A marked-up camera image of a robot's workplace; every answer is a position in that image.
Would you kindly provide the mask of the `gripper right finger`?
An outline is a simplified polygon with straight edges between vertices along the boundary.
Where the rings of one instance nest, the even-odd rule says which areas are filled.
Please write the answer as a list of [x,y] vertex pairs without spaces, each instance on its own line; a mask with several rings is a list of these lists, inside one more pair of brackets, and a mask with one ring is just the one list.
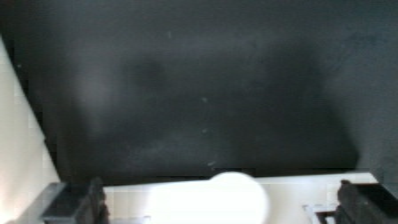
[[340,181],[335,224],[398,224],[398,199],[379,184]]

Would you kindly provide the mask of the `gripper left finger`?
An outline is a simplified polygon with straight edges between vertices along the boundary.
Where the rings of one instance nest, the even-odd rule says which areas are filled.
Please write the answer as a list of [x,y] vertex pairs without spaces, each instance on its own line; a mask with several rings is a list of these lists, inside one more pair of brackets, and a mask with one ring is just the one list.
[[42,212],[44,224],[109,224],[102,182],[67,183]]

